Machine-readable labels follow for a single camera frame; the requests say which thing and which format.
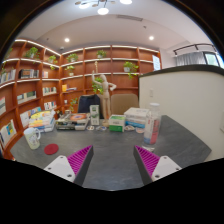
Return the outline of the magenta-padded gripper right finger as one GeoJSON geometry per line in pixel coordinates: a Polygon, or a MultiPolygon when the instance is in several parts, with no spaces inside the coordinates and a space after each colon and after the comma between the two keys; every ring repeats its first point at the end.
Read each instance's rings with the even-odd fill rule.
{"type": "Polygon", "coordinates": [[[144,185],[181,170],[168,156],[159,157],[140,146],[134,146],[133,154],[144,185]]]}

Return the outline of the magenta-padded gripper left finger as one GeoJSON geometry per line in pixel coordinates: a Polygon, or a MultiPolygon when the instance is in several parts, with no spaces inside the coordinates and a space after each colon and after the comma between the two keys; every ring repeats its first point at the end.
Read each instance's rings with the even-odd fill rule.
{"type": "Polygon", "coordinates": [[[93,146],[89,145],[68,157],[63,155],[58,156],[44,170],[82,186],[92,157],[93,146]]]}

